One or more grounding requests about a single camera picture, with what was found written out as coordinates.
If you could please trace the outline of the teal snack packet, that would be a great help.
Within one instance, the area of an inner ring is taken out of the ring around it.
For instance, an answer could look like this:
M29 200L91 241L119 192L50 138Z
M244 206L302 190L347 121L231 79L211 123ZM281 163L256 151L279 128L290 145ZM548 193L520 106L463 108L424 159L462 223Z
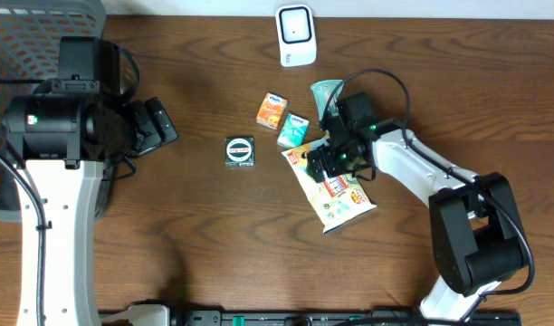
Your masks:
M341 80L323 80L323 81L317 81L313 83L310 87L314 100L317 105L318 110L318 116L319 121L324 121L324 112L329 112L332 116L338 115L338 109L336 108L336 100L338 96L340 96L341 92L343 91L343 86L340 86L337 91L335 92L335 95L332 97L330 101L330 105L328 108L325 108L325 105L328 102L328 99L330 98L330 95L332 94L332 91L341 83Z

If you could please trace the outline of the teal Kleenex tissue pack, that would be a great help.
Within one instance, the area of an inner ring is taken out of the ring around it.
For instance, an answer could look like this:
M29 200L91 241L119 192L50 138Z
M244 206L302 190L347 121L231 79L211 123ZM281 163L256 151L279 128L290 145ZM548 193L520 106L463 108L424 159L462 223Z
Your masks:
M299 147L304 140L309 124L309 120L290 113L282 126L277 144L286 149Z

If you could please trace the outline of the white wiper sheet bag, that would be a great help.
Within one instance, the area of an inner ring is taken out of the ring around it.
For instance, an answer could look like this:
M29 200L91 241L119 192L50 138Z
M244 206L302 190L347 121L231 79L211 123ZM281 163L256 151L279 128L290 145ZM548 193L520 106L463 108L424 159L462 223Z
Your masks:
M320 145L326 145L329 135L294 149L287 149L282 155L292 168L305 196L323 223L326 234L366 212L377 209L355 177L350 174L326 178L317 183L307 173L307 153Z

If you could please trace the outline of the orange Kleenex tissue pack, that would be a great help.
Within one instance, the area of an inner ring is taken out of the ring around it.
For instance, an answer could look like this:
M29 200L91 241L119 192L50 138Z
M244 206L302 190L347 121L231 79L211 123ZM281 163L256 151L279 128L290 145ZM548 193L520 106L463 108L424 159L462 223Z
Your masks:
M258 110L256 122L270 129L277 129L288 104L286 98L267 92Z

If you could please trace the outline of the green Zam-Buk tin box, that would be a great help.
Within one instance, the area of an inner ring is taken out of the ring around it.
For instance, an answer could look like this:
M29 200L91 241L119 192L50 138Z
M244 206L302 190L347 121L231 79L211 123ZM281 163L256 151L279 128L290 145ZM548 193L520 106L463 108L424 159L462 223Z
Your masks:
M253 138L226 138L225 164L228 167L252 167L254 165Z

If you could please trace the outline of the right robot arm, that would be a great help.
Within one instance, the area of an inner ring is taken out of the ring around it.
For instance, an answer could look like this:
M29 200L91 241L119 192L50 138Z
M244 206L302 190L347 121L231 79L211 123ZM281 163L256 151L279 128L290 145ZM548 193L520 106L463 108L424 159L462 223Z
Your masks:
M308 154L315 181L361 170L387 174L429 209L439 278L419 311L427 320L468 322L499 285L522 268L532 270L528 245L511 186L498 172L480 176L442 158L406 124L382 120L361 92L329 97L320 115L329 138Z

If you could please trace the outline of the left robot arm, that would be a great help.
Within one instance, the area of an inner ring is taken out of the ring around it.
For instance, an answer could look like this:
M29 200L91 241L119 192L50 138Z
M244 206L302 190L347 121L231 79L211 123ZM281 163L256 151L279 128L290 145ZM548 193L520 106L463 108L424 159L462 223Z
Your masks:
M97 37L64 36L56 77L14 97L3 127L10 158L0 165L19 190L21 325L170 325L172 309L142 302L99 311L94 224L115 167L175 141L160 100L135 99L120 62L128 52Z

